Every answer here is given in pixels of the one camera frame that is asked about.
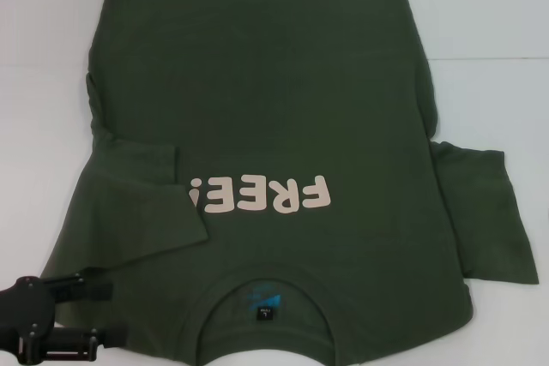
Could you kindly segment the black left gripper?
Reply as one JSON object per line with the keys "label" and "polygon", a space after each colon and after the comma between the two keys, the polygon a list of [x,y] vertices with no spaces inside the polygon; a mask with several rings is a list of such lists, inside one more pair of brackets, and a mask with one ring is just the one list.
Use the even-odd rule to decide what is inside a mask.
{"label": "black left gripper", "polygon": [[56,327],[56,302],[110,301],[113,284],[94,271],[64,276],[21,277],[1,291],[1,350],[21,365],[57,361],[59,357],[97,357],[98,349],[126,346],[126,326]]}

